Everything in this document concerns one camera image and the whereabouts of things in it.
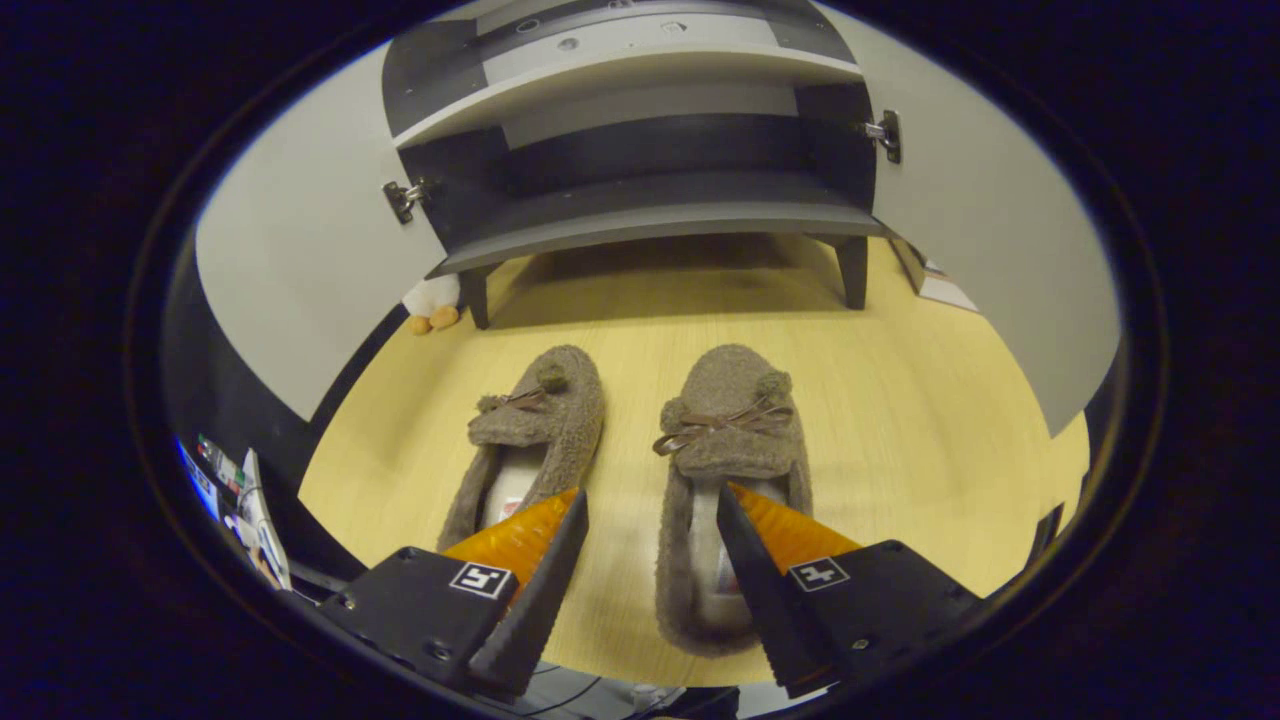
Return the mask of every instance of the door hinge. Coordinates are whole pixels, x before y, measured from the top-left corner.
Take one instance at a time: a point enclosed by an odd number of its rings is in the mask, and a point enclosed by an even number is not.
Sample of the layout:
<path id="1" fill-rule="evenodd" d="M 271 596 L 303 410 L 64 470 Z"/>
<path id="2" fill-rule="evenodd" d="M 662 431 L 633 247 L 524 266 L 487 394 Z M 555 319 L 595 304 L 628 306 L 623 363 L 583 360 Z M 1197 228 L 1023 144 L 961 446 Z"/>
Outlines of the door hinge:
<path id="1" fill-rule="evenodd" d="M 902 129 L 897 124 L 896 111 L 884 110 L 879 124 L 861 123 L 856 128 L 864 136 L 881 143 L 890 163 L 902 161 Z"/>
<path id="2" fill-rule="evenodd" d="M 433 195 L 439 195 L 442 188 L 443 184 L 439 181 L 429 182 L 425 178 L 416 178 L 413 184 L 408 187 L 401 187 L 397 182 L 389 182 L 383 186 L 383 195 L 387 196 L 387 204 L 392 206 L 392 213 L 396 213 L 396 219 L 403 225 L 413 219 L 415 202 L 426 209 L 426 204 L 433 200 Z"/>

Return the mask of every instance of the white shelf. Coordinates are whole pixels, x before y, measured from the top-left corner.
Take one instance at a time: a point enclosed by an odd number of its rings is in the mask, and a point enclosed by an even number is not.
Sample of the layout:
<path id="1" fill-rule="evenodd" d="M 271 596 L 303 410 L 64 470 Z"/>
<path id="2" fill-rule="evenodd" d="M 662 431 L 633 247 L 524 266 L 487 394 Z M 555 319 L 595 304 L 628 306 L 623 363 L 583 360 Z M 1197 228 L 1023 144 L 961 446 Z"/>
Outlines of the white shelf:
<path id="1" fill-rule="evenodd" d="M 854 63 L 824 55 L 746 44 L 680 44 L 628 47 L 543 67 L 458 100 L 396 136 L 397 149 L 502 124 L 550 102 L 572 102 L 623 88 L 708 82 L 804 87 L 860 83 Z"/>

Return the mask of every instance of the cable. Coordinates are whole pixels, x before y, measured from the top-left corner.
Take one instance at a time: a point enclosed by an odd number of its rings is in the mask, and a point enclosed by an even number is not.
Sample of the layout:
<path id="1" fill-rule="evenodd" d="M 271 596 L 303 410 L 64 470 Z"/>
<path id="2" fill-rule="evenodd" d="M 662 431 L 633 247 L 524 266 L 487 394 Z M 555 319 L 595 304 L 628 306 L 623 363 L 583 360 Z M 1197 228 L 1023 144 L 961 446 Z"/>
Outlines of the cable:
<path id="1" fill-rule="evenodd" d="M 704 700 L 703 702 L 699 702 L 698 705 L 695 705 L 695 706 L 692 706 L 692 707 L 690 707 L 687 710 L 682 710 L 680 714 L 685 715 L 685 716 L 692 715 L 692 714 L 698 712 L 699 710 L 701 710 L 701 708 L 704 708 L 704 707 L 707 707 L 709 705 L 714 705 L 714 703 L 724 700 L 726 697 L 730 696 L 730 693 L 732 693 L 736 689 L 737 689 L 737 685 L 730 685 L 730 687 L 724 688 L 723 691 L 721 691 L 719 693 L 717 693 L 717 694 L 714 694 L 714 696 Z M 639 715 L 632 716 L 630 720 L 644 720 L 645 717 L 649 717 L 649 714 L 653 711 L 653 708 L 658 707 L 658 705 L 660 705 L 663 700 L 667 700 L 667 698 L 664 697 L 664 698 L 654 702 L 649 707 L 644 708 L 644 711 L 641 711 Z"/>
<path id="2" fill-rule="evenodd" d="M 573 702 L 575 700 L 577 700 L 577 698 L 580 698 L 580 697 L 585 696 L 585 694 L 586 694 L 586 691 L 589 691 L 589 689 L 594 688 L 594 687 L 595 687 L 595 683 L 599 683 L 599 682 L 600 682 L 600 679 L 602 679 L 602 676 L 600 676 L 600 675 L 596 675 L 596 678 L 595 678 L 594 680 L 591 680 L 591 683 L 590 683 L 589 685 L 586 685 L 585 688 L 582 688 L 581 691 L 579 691 L 579 693 L 577 693 L 576 696 L 573 696 L 573 697 L 571 697 L 571 698 L 568 698 L 568 700 L 566 700 L 566 701 L 561 701 L 561 702 L 557 702 L 556 705 L 553 705 L 553 706 L 550 706 L 550 707 L 544 707 L 544 708 L 541 708 L 541 710 L 535 710 L 535 711 L 532 711 L 532 712 L 526 712 L 526 714 L 521 715 L 521 717 L 532 717 L 534 715 L 538 715 L 539 712 L 547 712 L 548 710 L 556 710 L 557 707 L 563 707 L 563 706 L 566 706 L 566 705 L 568 705 L 568 703 Z"/>

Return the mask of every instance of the shelf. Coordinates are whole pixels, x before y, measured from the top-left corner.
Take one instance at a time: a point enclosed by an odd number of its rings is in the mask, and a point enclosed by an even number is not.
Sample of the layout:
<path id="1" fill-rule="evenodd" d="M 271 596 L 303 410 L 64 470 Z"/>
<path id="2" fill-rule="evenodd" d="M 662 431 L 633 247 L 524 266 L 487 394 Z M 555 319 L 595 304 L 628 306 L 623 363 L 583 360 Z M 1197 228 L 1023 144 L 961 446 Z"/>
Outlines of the shelf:
<path id="1" fill-rule="evenodd" d="M 733 232 L 879 234 L 882 225 L 805 173 L 685 173 L 577 187 L 511 204 L 433 273 L 570 247 Z"/>
<path id="2" fill-rule="evenodd" d="M 858 65 L 824 55 L 765 45 L 678 44 L 631 47 L 538 68 L 498 82 L 415 123 L 394 138 L 403 149 L 503 119 L 623 88 L 690 83 L 860 83 Z"/>

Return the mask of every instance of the wooden table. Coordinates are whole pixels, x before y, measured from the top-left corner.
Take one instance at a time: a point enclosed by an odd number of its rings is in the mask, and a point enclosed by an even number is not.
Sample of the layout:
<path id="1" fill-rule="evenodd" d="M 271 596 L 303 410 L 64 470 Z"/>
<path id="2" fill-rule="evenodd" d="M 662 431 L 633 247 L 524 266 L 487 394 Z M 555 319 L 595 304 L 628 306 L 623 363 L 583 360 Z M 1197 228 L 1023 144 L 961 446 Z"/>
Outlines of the wooden table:
<path id="1" fill-rule="evenodd" d="M 685 655 L 658 634 L 654 562 L 667 461 L 658 414 L 699 355 L 756 348 L 795 378 L 818 520 L 897 538 L 987 594 L 1025 562 L 1036 523 L 1075 512 L 1083 415 L 1050 439 L 1032 388 L 978 314 L 920 300 L 873 238 L 867 306 L 842 302 L 835 252 L 808 238 L 636 241 L 524 258 L 490 279 L 493 327 L 401 328 L 357 380 L 311 460 L 301 500 L 366 564 L 433 547 L 474 447 L 466 423 L 538 354 L 585 348 L 607 395 L 585 482 L 591 532 L 544 653 L 658 685 L 771 679 L 759 650 Z"/>

